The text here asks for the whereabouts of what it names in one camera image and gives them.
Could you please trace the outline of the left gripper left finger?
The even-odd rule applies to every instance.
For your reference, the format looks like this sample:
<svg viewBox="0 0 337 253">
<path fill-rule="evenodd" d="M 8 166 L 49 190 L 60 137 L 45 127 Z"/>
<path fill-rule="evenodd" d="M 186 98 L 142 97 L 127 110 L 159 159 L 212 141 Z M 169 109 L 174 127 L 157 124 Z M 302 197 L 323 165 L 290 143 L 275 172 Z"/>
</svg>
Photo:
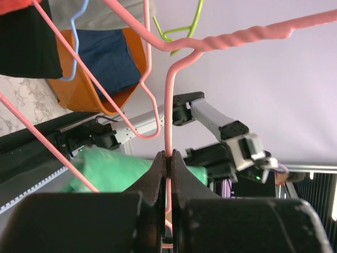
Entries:
<svg viewBox="0 0 337 253">
<path fill-rule="evenodd" d="M 166 158 L 122 193 L 35 193 L 15 208 L 1 252 L 161 252 Z"/>
</svg>

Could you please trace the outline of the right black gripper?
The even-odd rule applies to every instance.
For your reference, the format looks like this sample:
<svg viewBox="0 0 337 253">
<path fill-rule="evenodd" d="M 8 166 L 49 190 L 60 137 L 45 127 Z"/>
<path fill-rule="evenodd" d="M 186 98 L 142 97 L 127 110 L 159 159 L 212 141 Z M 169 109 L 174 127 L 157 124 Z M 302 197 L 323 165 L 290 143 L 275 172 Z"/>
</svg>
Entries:
<svg viewBox="0 0 337 253">
<path fill-rule="evenodd" d="M 230 179 L 233 183 L 238 182 L 232 153 L 224 142 L 186 149 L 184 162 L 187 166 L 204 167 L 209 181 Z"/>
</svg>

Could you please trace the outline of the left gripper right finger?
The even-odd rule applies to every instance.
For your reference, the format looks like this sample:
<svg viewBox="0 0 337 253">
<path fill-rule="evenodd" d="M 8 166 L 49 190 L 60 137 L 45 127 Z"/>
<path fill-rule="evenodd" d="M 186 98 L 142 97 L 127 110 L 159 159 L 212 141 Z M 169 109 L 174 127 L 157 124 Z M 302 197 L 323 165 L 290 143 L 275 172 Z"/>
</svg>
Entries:
<svg viewBox="0 0 337 253">
<path fill-rule="evenodd" d="M 302 199 L 222 198 L 171 157 L 174 252 L 332 252 Z"/>
</svg>

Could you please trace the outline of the green tie-dye trousers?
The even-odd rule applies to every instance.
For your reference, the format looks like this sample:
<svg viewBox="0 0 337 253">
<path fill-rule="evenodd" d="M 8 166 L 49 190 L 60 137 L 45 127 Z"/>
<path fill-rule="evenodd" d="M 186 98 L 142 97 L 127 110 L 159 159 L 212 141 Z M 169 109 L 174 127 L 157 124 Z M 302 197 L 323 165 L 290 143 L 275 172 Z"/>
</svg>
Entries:
<svg viewBox="0 0 337 253">
<path fill-rule="evenodd" d="M 72 165 L 99 191 L 123 192 L 150 169 L 153 161 L 99 147 L 83 148 Z"/>
</svg>

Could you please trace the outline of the navy blue denim trousers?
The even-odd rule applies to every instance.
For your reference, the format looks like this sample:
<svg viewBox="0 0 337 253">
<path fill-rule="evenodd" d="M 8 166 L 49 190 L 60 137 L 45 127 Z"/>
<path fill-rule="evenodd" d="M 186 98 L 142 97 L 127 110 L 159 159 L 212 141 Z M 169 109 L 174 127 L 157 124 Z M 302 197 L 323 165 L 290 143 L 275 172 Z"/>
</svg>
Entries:
<svg viewBox="0 0 337 253">
<path fill-rule="evenodd" d="M 80 58 L 109 95 L 139 84 L 141 74 L 122 29 L 77 34 Z"/>
</svg>

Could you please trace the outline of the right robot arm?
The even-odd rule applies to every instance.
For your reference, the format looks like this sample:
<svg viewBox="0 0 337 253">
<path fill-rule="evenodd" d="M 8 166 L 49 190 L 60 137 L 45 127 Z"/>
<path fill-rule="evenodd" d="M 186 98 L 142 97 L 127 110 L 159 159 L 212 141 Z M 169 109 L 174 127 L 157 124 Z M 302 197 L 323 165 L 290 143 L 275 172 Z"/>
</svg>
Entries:
<svg viewBox="0 0 337 253">
<path fill-rule="evenodd" d="M 106 124 L 100 124 L 97 116 L 94 120 L 60 133 L 56 144 L 63 155 L 72 155 L 84 145 L 96 145 L 115 150 L 135 137 L 134 132 L 124 121 L 106 118 Z M 212 144 L 199 149 L 187 149 L 184 162 L 187 166 L 205 167 L 209 180 L 218 181 L 230 178 L 236 180 L 234 154 L 225 140 L 247 134 L 249 128 L 242 122 L 231 119 L 204 98 L 203 92 L 175 95 L 173 98 L 173 124 L 180 127 L 193 121 L 200 122 L 217 139 Z"/>
</svg>

